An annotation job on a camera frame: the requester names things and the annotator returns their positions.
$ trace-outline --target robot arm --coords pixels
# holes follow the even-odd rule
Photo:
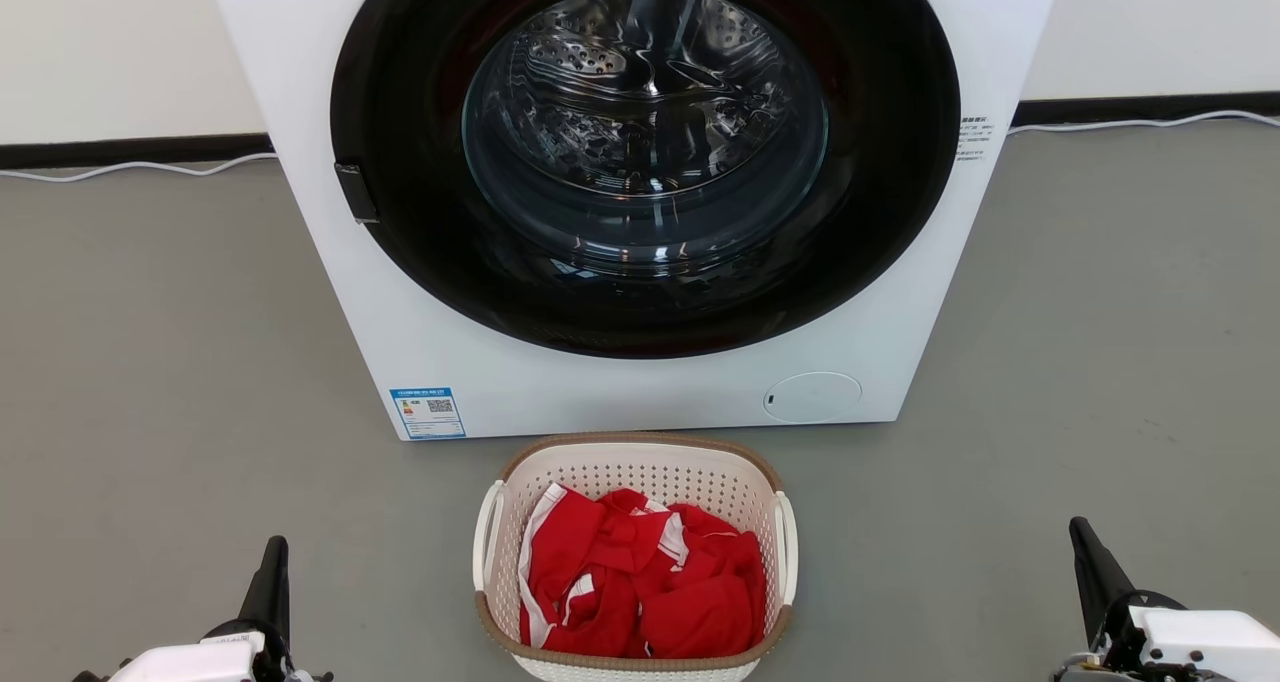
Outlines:
[[[1070,523],[1089,651],[1053,682],[1280,682],[1280,637],[1243,612],[1189,610],[1133,582],[1089,522]]]
[[[156,647],[124,660],[119,672],[79,673],[72,682],[333,682],[293,668],[289,655],[289,544],[271,537],[238,617],[196,645]]]

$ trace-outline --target white plastic basket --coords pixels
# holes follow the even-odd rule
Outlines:
[[[662,504],[687,503],[760,540],[768,580],[764,641],[731,658],[611,659],[520,644],[516,563],[534,504],[550,482],[599,498],[631,488]],[[777,472],[730,441],[663,432],[545,438],[517,454],[480,505],[471,559],[480,622],[530,674],[548,682],[739,682],[778,642],[791,619],[799,566],[795,513]]]

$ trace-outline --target gray floor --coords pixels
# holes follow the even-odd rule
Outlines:
[[[801,521],[755,678],[1043,679],[1083,642],[1071,514],[1280,624],[1277,161],[1242,122],[1015,138],[900,422],[719,432]],[[273,163],[0,180],[0,678],[200,637],[279,532],[303,667],[522,679],[467,573],[522,441],[402,444],[375,395]]]

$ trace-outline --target white wall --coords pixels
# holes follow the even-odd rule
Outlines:
[[[212,0],[0,0],[0,145],[264,131]],[[1280,90],[1275,0],[1057,0],[1024,99]]]

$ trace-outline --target black baseboard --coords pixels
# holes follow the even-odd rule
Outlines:
[[[275,152],[268,136],[105,139],[91,143],[0,145],[0,170],[105,168],[119,163],[215,163]]]
[[[1176,120],[1179,116],[1243,109],[1280,116],[1280,91],[1193,93],[1175,97],[1033,99],[1018,105],[1014,125],[1073,125],[1087,122]],[[0,145],[0,170],[105,168],[119,163],[215,163],[274,152],[268,136],[105,139],[92,143]]]
[[[1014,125],[1083,125],[1088,122],[1180,120],[1219,109],[1280,116],[1280,91],[1188,93],[1170,97],[1029,99],[1018,105]]]

